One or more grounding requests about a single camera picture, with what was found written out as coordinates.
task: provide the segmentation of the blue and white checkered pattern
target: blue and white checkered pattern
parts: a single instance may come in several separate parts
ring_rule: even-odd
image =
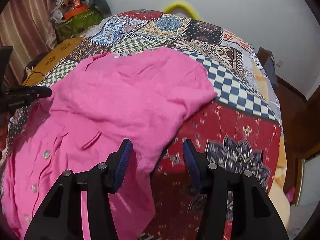
[[[262,118],[276,120],[275,114],[264,98],[254,89],[244,84],[230,70],[194,51],[177,49],[190,58],[200,62],[208,71],[208,79],[217,92],[217,99],[233,108]]]

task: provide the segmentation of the curtain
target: curtain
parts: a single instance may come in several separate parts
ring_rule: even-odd
[[[49,20],[58,0],[10,0],[0,14],[0,46],[13,46],[3,84],[21,84],[24,67],[57,44]]]

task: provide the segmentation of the wall socket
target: wall socket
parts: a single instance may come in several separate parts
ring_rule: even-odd
[[[283,61],[282,61],[282,60],[279,60],[279,61],[276,63],[276,65],[277,65],[278,67],[282,67]]]

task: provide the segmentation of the pink cloth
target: pink cloth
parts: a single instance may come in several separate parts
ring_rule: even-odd
[[[182,122],[217,96],[207,71],[167,48],[120,58],[101,54],[82,61],[52,91],[30,111],[6,164],[2,205],[9,226],[24,238],[64,170],[87,171],[129,138],[135,154],[109,199],[119,239],[136,240],[155,213],[149,173]],[[82,218],[90,239],[84,193]]]

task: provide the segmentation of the red floral pattern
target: red floral pattern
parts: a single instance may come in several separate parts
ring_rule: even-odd
[[[117,16],[127,16],[127,17],[140,19],[140,20],[157,20],[161,15],[163,15],[163,12],[151,11],[151,10],[133,10],[133,11],[117,14]]]
[[[246,51],[251,52],[251,49],[248,43],[246,43],[243,39],[239,38],[238,36],[234,35],[232,32],[227,31],[226,29],[223,29],[222,38],[225,41],[235,42],[238,45],[240,45],[242,48],[244,48]]]
[[[208,142],[223,143],[226,136],[237,143],[246,140],[252,152],[261,151],[262,164],[270,170],[265,185],[270,189],[279,153],[281,128],[259,118],[236,112],[215,102],[199,110],[184,122],[151,177],[156,215],[145,232],[155,239],[196,238],[205,198],[190,188],[182,143],[192,140],[199,152],[205,153]],[[232,221],[225,225],[224,239],[229,239]]]

